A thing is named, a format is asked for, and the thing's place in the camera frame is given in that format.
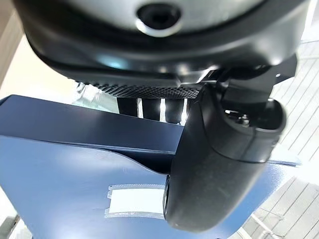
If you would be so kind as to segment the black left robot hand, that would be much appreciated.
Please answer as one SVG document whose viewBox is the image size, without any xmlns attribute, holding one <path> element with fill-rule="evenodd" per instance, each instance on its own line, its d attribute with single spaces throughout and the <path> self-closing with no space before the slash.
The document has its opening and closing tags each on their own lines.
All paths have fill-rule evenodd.
<svg viewBox="0 0 319 239">
<path fill-rule="evenodd" d="M 119 98 L 192 98 L 164 218 L 218 225 L 262 173 L 286 126 L 273 86 L 294 76 L 307 0 L 15 0 L 49 67 Z"/>
</svg>

